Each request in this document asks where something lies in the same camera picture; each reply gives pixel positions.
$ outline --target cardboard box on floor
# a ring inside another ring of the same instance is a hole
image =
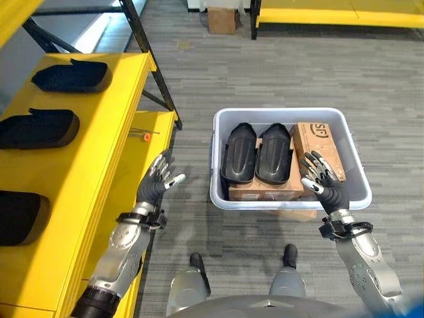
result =
[[[330,164],[340,181],[346,180],[345,171],[328,124],[297,123],[292,128],[291,134],[299,165],[301,165],[300,160],[304,157],[305,152],[310,153],[315,150]],[[311,195],[312,192],[307,190],[305,194]]]
[[[258,148],[262,139],[256,141]],[[294,149],[293,140],[290,149]],[[289,201],[297,199],[303,193],[303,185],[300,182],[299,164],[296,153],[291,158],[289,180],[282,185],[272,185],[260,181],[256,176],[249,184],[230,184],[230,201]]]
[[[236,14],[234,9],[207,8],[209,32],[215,34],[234,34],[236,32]]]

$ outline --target printed label on box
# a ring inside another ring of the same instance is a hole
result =
[[[241,195],[242,201],[256,201],[259,199],[259,193],[244,193]]]

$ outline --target yellow table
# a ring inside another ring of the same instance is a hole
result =
[[[261,0],[256,28],[260,23],[424,28],[424,1]]]
[[[47,54],[36,70],[69,63],[70,58],[106,62],[113,73],[109,88],[90,94],[46,93],[28,79],[2,117],[25,114],[29,107],[71,109],[81,123],[77,137],[65,147],[0,150],[0,189],[36,192],[46,196],[51,206],[50,220],[38,240],[0,248],[0,313],[5,317],[70,314],[85,265],[89,273],[107,243],[103,239],[114,215],[134,203],[135,191],[127,191],[169,145],[176,119],[174,112],[134,116],[146,77],[156,69],[150,54]],[[148,144],[127,138],[133,120],[139,128],[160,134],[154,134]],[[123,187],[122,180],[131,182]],[[114,190],[109,191],[112,183]],[[101,246],[96,245],[89,257],[94,238]],[[124,315],[118,317],[130,317],[137,288],[136,281],[122,302]]]
[[[0,47],[44,0],[4,0],[0,10]]]

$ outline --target white plastic bin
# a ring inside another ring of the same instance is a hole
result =
[[[213,118],[210,195],[213,204],[225,210],[308,210],[323,209],[318,201],[228,201],[224,198],[220,167],[223,149],[231,131],[239,123],[250,123],[256,134],[271,124],[282,123],[291,129],[298,122],[328,123],[343,163],[351,209],[365,209],[372,200],[370,184],[360,163],[345,116],[334,108],[226,108]]]

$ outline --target orange object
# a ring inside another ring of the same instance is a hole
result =
[[[146,133],[143,135],[143,139],[144,139],[144,141],[146,141],[146,142],[149,142],[151,138],[152,138],[152,135],[151,135],[150,133],[148,133],[148,132],[146,132]]]

